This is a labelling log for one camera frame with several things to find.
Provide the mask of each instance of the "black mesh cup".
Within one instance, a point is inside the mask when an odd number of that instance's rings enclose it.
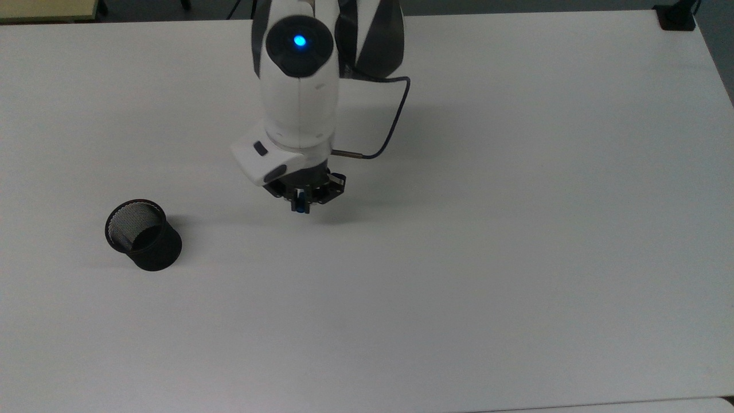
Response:
[[[159,271],[178,258],[181,236],[158,204],[134,199],[115,208],[104,226],[107,242],[146,271]]]

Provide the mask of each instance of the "white table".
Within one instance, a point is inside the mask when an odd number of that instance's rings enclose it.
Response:
[[[9,412],[466,412],[734,393],[734,109],[653,11],[408,18],[393,143],[310,215],[229,153],[249,21],[0,27]],[[343,82],[370,151],[399,85]],[[159,203],[145,273],[104,221]]]

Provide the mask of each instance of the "gray floor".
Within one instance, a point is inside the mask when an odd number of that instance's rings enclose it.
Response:
[[[442,15],[582,10],[649,10],[675,0],[401,0],[406,15]],[[109,14],[99,21],[223,20],[236,0],[192,0],[185,11],[179,0],[106,0]],[[233,19],[250,17],[252,0],[242,0]],[[734,102],[734,1],[703,0],[696,16],[711,56]]]

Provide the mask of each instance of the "blue led light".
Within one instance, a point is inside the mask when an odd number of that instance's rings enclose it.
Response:
[[[295,35],[293,36],[293,43],[300,49],[306,46],[306,38],[301,35]]]

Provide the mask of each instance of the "black bracket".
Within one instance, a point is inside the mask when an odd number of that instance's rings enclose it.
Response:
[[[291,211],[308,214],[311,204],[326,204],[344,193],[346,176],[332,173],[326,162],[293,174],[282,176],[265,185],[275,198],[291,202]]]
[[[693,32],[696,21],[691,8],[697,0],[680,0],[672,6],[657,5],[653,7],[658,13],[658,21],[663,30],[673,32]]]

